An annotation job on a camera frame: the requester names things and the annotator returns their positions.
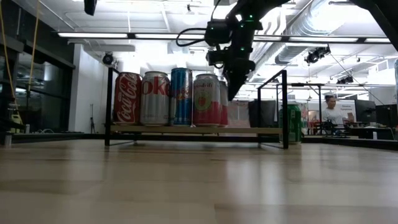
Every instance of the blue soda can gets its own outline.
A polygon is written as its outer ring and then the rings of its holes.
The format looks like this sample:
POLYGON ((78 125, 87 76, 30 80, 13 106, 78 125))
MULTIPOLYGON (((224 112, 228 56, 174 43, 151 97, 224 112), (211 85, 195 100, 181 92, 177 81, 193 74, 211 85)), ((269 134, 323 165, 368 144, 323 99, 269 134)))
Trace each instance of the blue soda can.
POLYGON ((173 68, 170 82, 170 125, 192 124, 192 70, 173 68))

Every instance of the yellow cable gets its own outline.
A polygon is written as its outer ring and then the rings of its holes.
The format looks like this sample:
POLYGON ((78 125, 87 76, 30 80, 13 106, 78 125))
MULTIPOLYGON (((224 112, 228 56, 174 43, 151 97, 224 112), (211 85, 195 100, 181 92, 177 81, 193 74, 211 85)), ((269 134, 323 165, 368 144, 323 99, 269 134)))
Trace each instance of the yellow cable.
POLYGON ((28 92, 30 92, 30 84, 32 83, 32 76, 33 76, 33 66, 34 66, 35 50, 36 50, 36 38, 37 38, 37 27, 39 26, 39 7, 40 7, 40 1, 37 0, 36 26, 35 26, 35 35, 34 35, 34 38, 33 38, 33 52, 32 52, 32 62, 30 64, 30 76, 29 76, 28 92))
POLYGON ((11 77, 11 71, 10 71, 10 65, 8 63, 8 54, 7 54, 7 43, 6 43, 6 34, 5 34, 5 26, 4 26, 4 21, 2 19, 2 2, 0 2, 0 21, 1 21, 1 33, 2 33, 2 40, 4 42, 4 54, 6 56, 6 65, 7 65, 7 73, 8 73, 8 78, 10 81, 10 87, 11 87, 11 93, 12 93, 12 97, 14 98, 14 104, 18 113, 18 116, 21 117, 19 115, 19 110, 18 110, 18 104, 17 104, 17 98, 15 96, 15 91, 14 91, 14 86, 12 85, 12 77, 11 77))

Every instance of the black cable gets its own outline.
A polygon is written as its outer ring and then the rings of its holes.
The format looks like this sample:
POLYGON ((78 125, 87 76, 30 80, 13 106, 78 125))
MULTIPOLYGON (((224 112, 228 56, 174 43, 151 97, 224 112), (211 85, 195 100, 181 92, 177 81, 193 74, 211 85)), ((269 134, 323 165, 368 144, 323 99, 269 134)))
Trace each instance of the black cable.
POLYGON ((188 32, 188 31, 192 31, 192 30, 206 30, 206 28, 188 28, 188 29, 185 29, 185 30, 181 31, 181 32, 178 34, 177 38, 175 39, 175 43, 177 44, 177 46, 179 46, 179 47, 188 47, 189 45, 197 44, 197 43, 199 43, 199 42, 205 41, 204 39, 200 39, 200 40, 191 41, 191 42, 186 43, 186 44, 180 44, 180 43, 178 42, 180 36, 181 36, 182 34, 188 32))
POLYGON ((214 9, 213 9, 213 12, 211 13, 210 21, 213 20, 214 11, 216 11, 216 8, 217 8, 217 6, 218 6, 218 4, 219 4, 220 2, 221 2, 221 0, 218 0, 217 3, 214 5, 214 9))
MULTIPOLYGON (((345 71, 349 76, 353 77, 353 80, 354 80, 354 81, 356 81, 358 84, 360 84, 360 82, 358 82, 358 81, 354 78, 354 76, 352 76, 351 74, 349 74, 349 72, 347 71, 347 69, 345 69, 345 67, 343 67, 343 66, 340 64, 339 61, 337 61, 337 59, 335 58, 335 56, 333 56, 332 54, 330 54, 330 56, 333 57, 333 59, 335 59, 335 61, 338 63, 338 65, 340 65, 340 67, 341 67, 342 69, 344 69, 344 71, 345 71)), ((365 86, 362 86, 362 88, 364 88, 364 90, 366 90, 371 96, 373 96, 375 99, 377 99, 377 100, 384 106, 384 103, 383 103, 381 100, 379 100, 379 98, 377 98, 376 96, 374 96, 367 88, 365 88, 365 86)))

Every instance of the desk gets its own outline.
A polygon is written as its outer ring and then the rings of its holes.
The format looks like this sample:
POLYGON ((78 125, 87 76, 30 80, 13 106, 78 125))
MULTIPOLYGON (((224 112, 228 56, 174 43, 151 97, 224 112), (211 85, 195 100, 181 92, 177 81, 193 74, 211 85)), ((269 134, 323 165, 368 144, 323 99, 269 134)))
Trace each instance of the desk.
POLYGON ((377 133, 378 140, 394 140, 395 128, 351 128, 351 135, 360 139, 373 139, 373 132, 377 133))

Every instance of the person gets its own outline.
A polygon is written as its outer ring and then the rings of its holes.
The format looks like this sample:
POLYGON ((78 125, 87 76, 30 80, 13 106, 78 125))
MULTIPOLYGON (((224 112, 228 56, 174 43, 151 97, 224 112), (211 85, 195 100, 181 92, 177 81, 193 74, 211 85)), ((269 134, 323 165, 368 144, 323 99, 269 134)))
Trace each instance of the person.
POLYGON ((334 96, 326 95, 325 96, 326 107, 325 110, 322 111, 322 121, 330 120, 333 124, 342 125, 343 122, 343 115, 339 109, 336 109, 336 98, 334 96))

